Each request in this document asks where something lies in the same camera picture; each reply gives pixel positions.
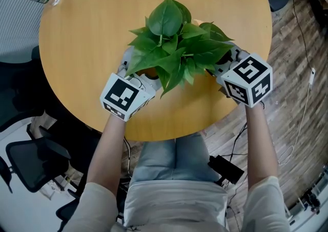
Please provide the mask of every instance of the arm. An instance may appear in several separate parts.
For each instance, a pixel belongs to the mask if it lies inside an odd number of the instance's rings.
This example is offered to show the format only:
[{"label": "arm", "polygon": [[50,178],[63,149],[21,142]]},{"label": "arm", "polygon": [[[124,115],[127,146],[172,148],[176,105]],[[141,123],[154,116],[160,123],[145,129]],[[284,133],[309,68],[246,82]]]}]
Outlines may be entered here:
[{"label": "arm", "polygon": [[111,115],[91,160],[87,183],[97,183],[117,193],[126,122]]},{"label": "arm", "polygon": [[249,189],[269,176],[278,176],[278,160],[261,104],[246,107]]}]

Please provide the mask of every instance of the floor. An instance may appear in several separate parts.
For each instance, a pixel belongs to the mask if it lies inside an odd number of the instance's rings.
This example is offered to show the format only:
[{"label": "floor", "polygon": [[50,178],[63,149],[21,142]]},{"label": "floor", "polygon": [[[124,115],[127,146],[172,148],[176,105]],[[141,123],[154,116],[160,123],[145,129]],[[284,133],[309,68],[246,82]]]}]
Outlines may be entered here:
[{"label": "floor", "polygon": [[[309,101],[302,129],[291,152],[302,119],[308,91],[310,69],[305,58],[304,42],[293,11],[292,0],[280,11],[272,13],[273,34],[268,63],[274,70],[274,90],[265,102],[272,139],[280,162],[288,163],[279,168],[279,181],[287,206],[293,205],[297,197],[309,188],[328,162],[328,101],[327,101],[327,57],[328,41],[325,31],[317,24],[308,0],[295,0],[295,10],[304,33],[311,65],[316,69],[314,85],[309,93]],[[223,120],[211,125],[201,133],[211,155],[230,154],[234,139],[245,123],[245,111],[239,106]],[[137,163],[142,144],[131,142],[131,168]],[[236,143],[235,153],[247,153],[247,131]],[[124,154],[123,170],[127,169],[127,153]],[[247,171],[247,156],[233,156],[232,162]],[[246,173],[237,185],[229,185],[230,198],[237,194],[230,206],[236,219],[228,210],[230,231],[238,231],[242,225],[243,205],[247,198],[248,183]]]}]

